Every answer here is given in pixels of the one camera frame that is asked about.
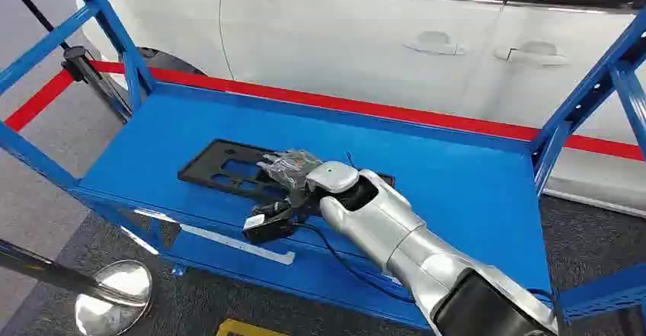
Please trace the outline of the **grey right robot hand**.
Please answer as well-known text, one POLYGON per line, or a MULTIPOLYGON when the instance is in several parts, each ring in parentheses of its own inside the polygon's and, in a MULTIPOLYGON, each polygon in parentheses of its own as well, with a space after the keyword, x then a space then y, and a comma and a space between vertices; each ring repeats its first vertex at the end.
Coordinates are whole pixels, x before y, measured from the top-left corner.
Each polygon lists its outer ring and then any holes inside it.
POLYGON ((264 154, 256 165, 285 187, 290 203, 293 207, 298 207, 307 201, 311 192, 306 176, 322 163, 322 160, 310 152, 290 149, 264 154))

